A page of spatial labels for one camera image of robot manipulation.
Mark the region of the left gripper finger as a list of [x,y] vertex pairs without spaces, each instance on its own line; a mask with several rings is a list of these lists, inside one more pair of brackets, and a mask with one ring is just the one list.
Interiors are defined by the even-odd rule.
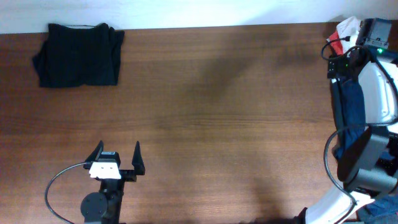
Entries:
[[136,175],[145,175],[146,168],[142,158],[141,146],[139,141],[136,142],[131,164],[134,167],[134,172]]
[[86,158],[85,162],[91,163],[97,161],[100,154],[103,152],[103,148],[104,148],[104,143],[103,141],[100,141],[93,150],[93,152]]

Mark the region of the navy blue shorts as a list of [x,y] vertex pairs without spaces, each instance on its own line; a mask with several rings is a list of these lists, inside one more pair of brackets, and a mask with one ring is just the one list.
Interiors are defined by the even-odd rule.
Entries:
[[[338,93],[334,102],[339,102],[340,107],[333,107],[338,129],[366,121],[364,109],[363,90],[358,82],[353,80],[337,80],[332,83],[333,93]],[[363,129],[347,129],[339,133],[340,146],[333,151],[336,160],[340,160],[348,148],[364,132]],[[397,223],[397,197],[386,196],[370,203],[357,211],[358,219],[364,223]]]

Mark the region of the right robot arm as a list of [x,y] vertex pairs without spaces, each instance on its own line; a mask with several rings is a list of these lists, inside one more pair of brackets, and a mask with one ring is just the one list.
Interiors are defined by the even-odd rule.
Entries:
[[397,195],[397,53],[390,20],[346,20],[327,57],[338,161],[332,188],[295,223],[344,223],[359,209]]

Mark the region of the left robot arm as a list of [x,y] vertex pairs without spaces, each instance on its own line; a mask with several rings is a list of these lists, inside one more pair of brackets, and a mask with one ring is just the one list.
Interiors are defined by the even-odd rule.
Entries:
[[100,182],[100,188],[82,200],[80,211],[85,223],[119,223],[125,183],[136,182],[146,173],[140,142],[136,142],[131,164],[132,169],[121,169],[119,153],[105,151],[103,141],[86,158],[83,168]]

